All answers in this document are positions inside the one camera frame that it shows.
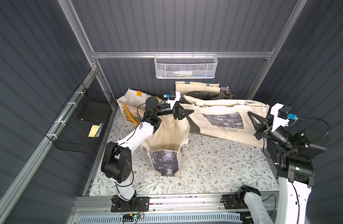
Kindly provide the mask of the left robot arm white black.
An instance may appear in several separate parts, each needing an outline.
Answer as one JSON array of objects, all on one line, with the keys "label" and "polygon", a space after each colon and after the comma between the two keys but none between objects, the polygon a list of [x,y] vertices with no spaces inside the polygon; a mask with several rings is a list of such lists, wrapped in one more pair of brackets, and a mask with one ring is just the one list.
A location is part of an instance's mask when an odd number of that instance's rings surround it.
[{"label": "left robot arm white black", "polygon": [[182,120],[192,114],[193,110],[179,105],[180,93],[166,94],[166,103],[160,103],[156,97],[148,97],[144,103],[143,118],[133,132],[118,142],[109,142],[104,151],[101,171],[109,178],[117,189],[120,202],[131,208],[136,203],[136,191],[132,187],[132,155],[148,137],[152,136],[162,124],[161,116],[172,115]]}]

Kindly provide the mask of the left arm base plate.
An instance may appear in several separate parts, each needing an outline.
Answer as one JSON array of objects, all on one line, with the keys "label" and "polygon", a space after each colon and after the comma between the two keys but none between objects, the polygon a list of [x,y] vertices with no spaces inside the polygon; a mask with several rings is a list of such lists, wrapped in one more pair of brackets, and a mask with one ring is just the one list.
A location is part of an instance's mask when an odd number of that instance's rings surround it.
[{"label": "left arm base plate", "polygon": [[117,195],[113,196],[111,212],[147,212],[149,211],[150,198],[149,197],[135,197],[130,201],[121,199]]}]

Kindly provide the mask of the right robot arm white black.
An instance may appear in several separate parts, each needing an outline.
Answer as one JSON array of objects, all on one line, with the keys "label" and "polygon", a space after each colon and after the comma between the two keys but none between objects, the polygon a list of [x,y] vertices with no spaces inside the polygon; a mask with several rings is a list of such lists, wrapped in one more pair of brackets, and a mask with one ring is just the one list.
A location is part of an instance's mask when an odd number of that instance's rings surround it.
[{"label": "right robot arm white black", "polygon": [[256,139],[266,138],[280,148],[275,163],[279,183],[275,223],[303,224],[308,198],[314,186],[312,159],[326,151],[329,131],[308,127],[296,134],[289,133],[287,128],[290,121],[296,123],[300,118],[286,106],[272,111],[265,118],[252,112],[248,116],[254,126]]}]

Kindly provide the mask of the cream canvas bag painting print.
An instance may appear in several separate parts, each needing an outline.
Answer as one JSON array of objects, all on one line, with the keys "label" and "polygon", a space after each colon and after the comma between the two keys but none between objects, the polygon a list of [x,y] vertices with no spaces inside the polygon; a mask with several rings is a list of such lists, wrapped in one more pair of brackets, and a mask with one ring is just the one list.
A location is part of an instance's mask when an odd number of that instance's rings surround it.
[{"label": "cream canvas bag painting print", "polygon": [[189,117],[201,134],[255,147],[263,146],[263,141],[254,137],[255,128],[248,112],[265,118],[270,109],[268,104],[241,99],[201,100],[186,95],[184,99],[187,103],[181,106],[194,111]]}]

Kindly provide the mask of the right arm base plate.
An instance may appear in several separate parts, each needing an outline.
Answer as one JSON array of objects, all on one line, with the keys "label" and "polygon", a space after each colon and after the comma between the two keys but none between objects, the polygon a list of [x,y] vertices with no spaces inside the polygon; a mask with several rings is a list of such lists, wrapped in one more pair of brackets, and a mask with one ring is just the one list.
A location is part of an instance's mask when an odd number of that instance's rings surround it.
[{"label": "right arm base plate", "polygon": [[221,202],[223,203],[225,210],[234,210],[234,209],[243,208],[240,204],[238,195],[236,193],[222,195]]}]

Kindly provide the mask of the cream canvas bag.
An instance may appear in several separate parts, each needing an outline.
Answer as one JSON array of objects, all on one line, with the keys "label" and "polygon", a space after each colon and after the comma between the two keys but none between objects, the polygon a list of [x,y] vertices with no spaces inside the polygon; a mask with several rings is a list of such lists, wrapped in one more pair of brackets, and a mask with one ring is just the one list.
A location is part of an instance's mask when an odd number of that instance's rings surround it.
[{"label": "cream canvas bag", "polygon": [[159,129],[141,147],[147,151],[153,169],[159,176],[181,177],[182,149],[188,142],[190,124],[187,118],[161,116]]}]

